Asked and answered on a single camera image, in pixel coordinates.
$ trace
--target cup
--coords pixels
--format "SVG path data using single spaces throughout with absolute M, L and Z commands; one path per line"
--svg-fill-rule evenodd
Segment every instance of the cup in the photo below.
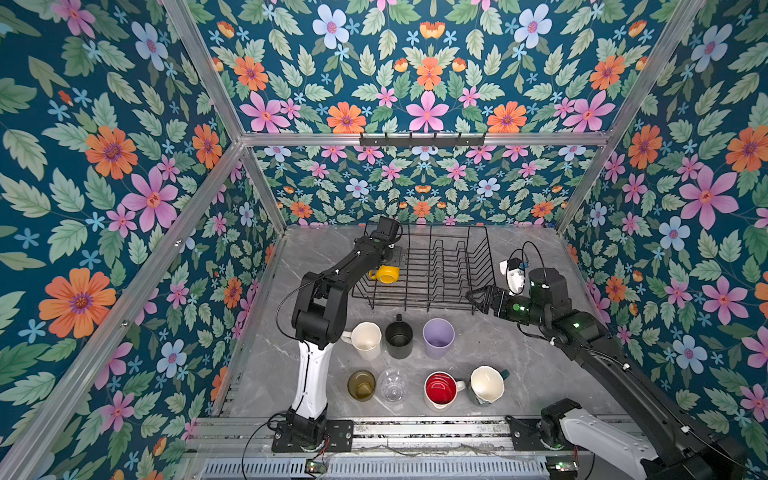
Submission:
M 424 381 L 424 401 L 430 409 L 443 412 L 466 386 L 446 372 L 434 372 Z
M 397 314 L 396 320 L 384 329 L 386 351 L 393 359 L 402 360 L 413 351 L 413 329 Z
M 400 278 L 400 269 L 396 266 L 382 265 L 376 273 L 373 273 L 373 270 L 368 272 L 368 278 L 381 283 L 394 283 Z
M 358 370 L 349 376 L 346 391 L 358 402 L 367 402 L 376 391 L 376 379 L 368 370 Z
M 472 372 L 469 379 L 469 399 L 477 406 L 487 407 L 504 395 L 504 381 L 509 377 L 509 371 L 498 370 L 487 366 L 479 366 Z
M 441 359 L 451 348 L 456 332 L 453 325 L 441 318 L 433 318 L 424 325 L 422 331 L 426 354 L 433 360 Z
M 352 332 L 343 332 L 341 340 L 351 343 L 366 360 L 373 360 L 382 352 L 382 330 L 375 323 L 360 323 Z

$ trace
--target pink flower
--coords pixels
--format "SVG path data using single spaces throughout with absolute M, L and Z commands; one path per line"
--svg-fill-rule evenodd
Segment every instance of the pink flower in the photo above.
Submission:
M 149 170 L 149 184 L 139 174 L 132 174 L 131 182 L 141 195 L 128 194 L 122 203 L 127 209 L 134 212 L 143 210 L 141 218 L 139 218 L 141 231 L 152 230 L 155 217 L 157 217 L 157 222 L 161 227 L 170 227 L 176 220 L 176 209 L 168 202 L 176 198 L 179 190 L 173 185 L 163 187 L 163 174 L 157 167 L 152 167 Z
M 616 152 L 611 154 L 611 159 L 605 164 L 605 180 L 611 179 L 611 183 L 615 184 L 618 180 L 618 176 L 624 174 L 626 169 L 624 168 L 624 154 L 618 155 Z
M 554 116 L 565 118 L 565 115 L 573 113 L 574 104 L 576 100 L 568 100 L 568 97 L 563 98 L 563 101 L 554 106 Z
M 730 214 L 739 209 L 736 199 L 729 195 L 720 195 L 728 191 L 736 183 L 736 172 L 720 175 L 712 184 L 714 173 L 709 167 L 702 167 L 698 174 L 698 187 L 685 184 L 680 187 L 680 195 L 686 200 L 693 200 L 683 207 L 680 218 L 694 218 L 701 210 L 699 223 L 705 230 L 715 224 L 715 209 L 723 214 Z
M 323 152 L 320 154 L 323 158 L 331 157 L 331 161 L 335 164 L 339 161 L 339 158 L 346 158 L 346 152 L 343 146 L 330 146 L 323 147 Z
M 280 101 L 280 113 L 288 114 L 289 120 L 293 120 L 294 118 L 301 118 L 301 113 L 299 113 L 299 110 L 301 110 L 301 105 L 294 104 L 292 98 L 289 98 L 287 101 Z
M 357 156 L 357 161 L 359 162 L 368 161 L 368 163 L 371 165 L 376 163 L 377 158 L 384 157 L 384 152 L 379 151 L 379 147 L 359 147 L 355 145 L 355 150 L 357 150 L 358 152 L 361 152 Z
M 688 282 L 679 283 L 673 278 L 672 286 L 664 287 L 664 291 L 669 294 L 667 302 L 677 302 L 677 308 L 684 308 L 685 303 L 690 302 L 693 299 L 690 293 L 686 292 L 686 290 L 688 290 Z
M 162 161 L 157 164 L 157 169 L 163 172 L 163 180 L 170 178 L 172 182 L 175 182 L 176 176 L 181 173 L 181 170 L 176 167 L 176 158 L 171 157 L 169 160 L 165 155 L 163 155 Z
M 600 320 L 600 322 L 603 325 L 607 325 L 611 322 L 611 315 L 605 310 L 609 306 L 611 306 L 611 299 L 608 297 L 601 298 L 600 289 L 598 289 L 598 287 L 594 285 L 593 279 L 589 279 L 589 280 L 592 280 L 592 286 L 593 286 L 593 288 L 590 289 L 590 292 L 592 293 L 592 301 L 594 302 L 594 305 L 598 308 L 598 313 L 600 313 L 600 318 L 598 318 L 598 320 Z
M 475 165 L 483 160 L 491 160 L 491 152 L 496 150 L 495 145 L 483 145 L 482 147 L 470 147 L 467 158 L 475 159 Z
M 110 370 L 112 370 L 112 373 L 115 375 L 125 374 L 125 362 L 120 359 L 126 356 L 133 346 L 134 344 L 131 342 L 121 343 L 118 349 L 114 351 L 112 360 L 109 361 L 104 369 L 98 374 L 98 377 L 96 377 L 96 383 L 94 384 L 96 390 L 101 390 L 107 385 Z
M 328 170 L 326 170 L 326 165 L 325 164 L 321 165 L 317 162 L 315 162 L 315 164 L 310 168 L 310 170 L 312 171 L 312 176 L 318 177 L 320 180 L 325 178 L 326 175 L 328 174 Z
M 214 219 L 214 232 L 221 237 L 221 235 L 227 231 L 227 219 L 221 215 L 221 212 L 212 218 Z
M 464 171 L 467 169 L 466 165 L 458 165 L 458 162 L 453 164 L 453 167 L 450 167 L 448 169 L 448 178 L 452 178 L 453 180 L 458 180 L 461 177 L 466 177 L 467 173 Z
M 165 300 L 174 303 L 174 310 L 179 308 L 179 303 L 181 305 L 187 304 L 187 294 L 190 289 L 186 288 L 184 284 L 185 282 L 179 282 L 170 285 L 170 295 Z
M 741 406 L 747 410 L 752 410 L 755 420 L 762 423 L 768 413 L 768 402 L 765 399 L 765 392 L 760 384 L 755 384 L 754 392 L 746 386 L 741 387 L 741 394 L 746 396 L 741 400 Z
M 387 180 L 400 178 L 400 174 L 398 172 L 401 170 L 402 168 L 397 168 L 395 166 L 395 162 L 390 162 L 388 167 L 386 165 L 382 167 L 382 178 L 386 177 Z
M 448 111 L 448 105 L 435 105 L 435 94 L 431 90 L 427 90 L 422 94 L 421 107 L 417 104 L 410 104 L 406 106 L 406 110 L 415 117 L 411 120 L 408 129 L 416 131 L 424 127 L 424 133 L 427 133 L 429 127 L 432 127 L 433 130 L 443 129 L 442 120 L 438 117 L 441 117 Z
M 134 401 L 134 394 L 129 393 L 123 398 L 123 392 L 116 392 L 112 405 L 105 405 L 99 411 L 104 417 L 104 423 L 101 424 L 101 433 L 114 426 L 114 430 L 119 432 L 123 429 L 123 419 L 134 416 L 134 407 L 129 406 Z
M 527 145 L 505 145 L 504 148 L 507 150 L 504 152 L 502 157 L 509 157 L 510 161 L 516 162 L 518 158 L 528 156 L 528 150 L 526 150 L 526 148 L 528 148 Z
M 751 336 L 745 336 L 741 339 L 741 343 L 743 343 L 746 348 L 753 352 L 757 352 L 746 359 L 746 364 L 754 369 L 763 368 L 763 365 L 768 362 L 768 329 L 764 326 L 757 329 L 757 338 L 760 339 L 759 342 Z
M 477 105 L 479 98 L 480 94 L 478 93 L 477 87 L 472 87 L 462 90 L 462 96 L 458 98 L 458 101 L 463 101 L 464 108 L 467 108 L 469 105 Z
M 59 0 L 58 3 L 51 5 L 51 10 L 67 21 L 69 31 L 73 35 L 80 35 L 80 31 L 91 38 L 96 38 L 94 30 L 89 25 L 96 22 L 96 17 L 88 10 L 81 10 L 80 0 Z
M 621 222 L 624 224 L 624 226 L 621 228 L 623 231 L 627 232 L 629 235 L 635 233 L 637 231 L 637 220 L 640 217 L 637 215 L 633 215 L 632 212 L 627 214 L 626 218 L 622 218 Z
M 737 303 L 746 298 L 746 289 L 738 286 L 729 291 L 729 288 L 730 283 L 728 283 L 728 279 L 724 276 L 717 279 L 717 290 L 711 285 L 701 287 L 704 295 L 714 299 L 704 302 L 704 311 L 717 311 L 717 318 L 720 319 L 720 323 L 723 325 L 730 323 L 731 313 L 739 318 L 747 318 L 750 315 L 743 305 Z
M 621 340 L 621 345 L 627 345 L 632 338 L 632 332 L 630 332 L 626 326 L 620 326 L 616 336 Z
M 566 127 L 573 127 L 576 125 L 574 131 L 584 131 L 587 129 L 587 126 L 589 126 L 589 129 L 592 131 L 600 130 L 600 127 L 603 126 L 603 121 L 599 117 L 610 114 L 614 108 L 616 108 L 616 105 L 614 104 L 603 105 L 604 101 L 605 90 L 598 92 L 598 94 L 592 98 L 590 104 L 588 104 L 585 99 L 579 98 L 576 100 L 576 105 L 574 106 L 576 114 L 566 118 L 563 125 Z
M 136 318 L 134 319 L 134 323 L 136 325 L 141 325 L 144 323 L 144 312 L 149 313 L 150 315 L 154 315 L 157 313 L 157 305 L 154 304 L 154 302 L 151 302 L 150 300 L 154 300 L 157 298 L 157 295 L 160 293 L 160 289 L 156 288 L 154 289 L 154 292 L 152 292 L 152 295 L 147 299 L 147 302 L 144 304 L 144 307 L 141 309 L 138 315 L 136 315 Z
M 125 238 L 128 236 L 129 230 L 136 230 L 136 224 L 131 221 L 136 217 L 136 212 L 125 211 L 123 204 L 119 204 L 116 210 L 107 212 L 107 217 L 112 220 L 109 224 L 109 231 L 116 232 L 119 230 L 120 236 Z
M 520 174 L 523 176 L 523 178 L 533 177 L 536 175 L 536 170 L 538 170 L 536 160 L 531 160 L 530 162 L 521 165 Z
M 290 126 L 290 122 L 285 117 L 278 115 L 280 112 L 279 101 L 270 100 L 265 107 L 264 99 L 255 91 L 250 92 L 250 101 L 253 105 L 243 104 L 240 106 L 240 110 L 249 117 L 255 117 L 250 121 L 250 127 L 253 131 L 262 131 L 266 127 L 266 131 L 276 134 L 279 132 L 278 127 Z
M 683 175 L 683 182 L 687 182 L 688 177 L 690 177 L 691 180 L 696 180 L 699 176 L 699 170 L 701 170 L 703 166 L 704 164 L 699 163 L 699 155 L 696 154 L 690 159 L 688 159 L 688 157 L 683 157 L 683 166 L 678 168 L 677 172 Z
M 624 202 L 626 204 L 631 201 L 636 205 L 640 203 L 640 195 L 648 191 L 648 187 L 643 185 L 643 181 L 645 181 L 645 174 L 640 174 L 636 177 L 634 174 L 629 174 L 629 182 L 624 184 L 621 188 L 621 191 L 627 192 L 627 194 L 624 195 Z
M 392 102 L 397 101 L 394 88 L 387 90 L 386 87 L 382 87 L 382 90 L 376 94 L 376 98 L 379 99 L 379 106 L 392 107 Z

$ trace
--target metal grate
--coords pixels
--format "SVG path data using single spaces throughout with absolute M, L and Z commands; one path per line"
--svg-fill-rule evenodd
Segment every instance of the metal grate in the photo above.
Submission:
M 491 246 L 483 226 L 402 226 L 400 278 L 384 284 L 364 276 L 352 296 L 379 306 L 471 310 L 467 292 L 494 283 Z
M 310 478 L 305 458 L 246 458 L 248 478 Z M 336 457 L 323 478 L 549 478 L 543 458 L 501 457 Z M 201 480 L 242 478 L 239 458 L 211 458 Z

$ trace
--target black wire dish rack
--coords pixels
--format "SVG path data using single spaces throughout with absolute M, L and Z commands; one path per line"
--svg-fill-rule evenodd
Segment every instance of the black wire dish rack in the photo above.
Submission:
M 376 306 L 470 310 L 467 293 L 494 283 L 491 245 L 483 226 L 402 225 L 397 282 L 385 284 L 363 277 L 352 296 Z

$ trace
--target floral wallpaper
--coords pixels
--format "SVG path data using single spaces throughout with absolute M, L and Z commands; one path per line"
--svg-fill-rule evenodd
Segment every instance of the floral wallpaper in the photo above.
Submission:
M 6 2 L 0 52 L 4 455 L 229 141 L 156 2 Z M 171 477 L 269 249 L 243 175 L 232 172 L 38 478 Z
M 252 131 L 514 133 L 607 130 L 676 4 L 223 0 L 190 10 Z
M 752 478 L 768 471 L 768 12 L 702 12 L 568 239 L 616 340 L 683 410 L 746 443 Z

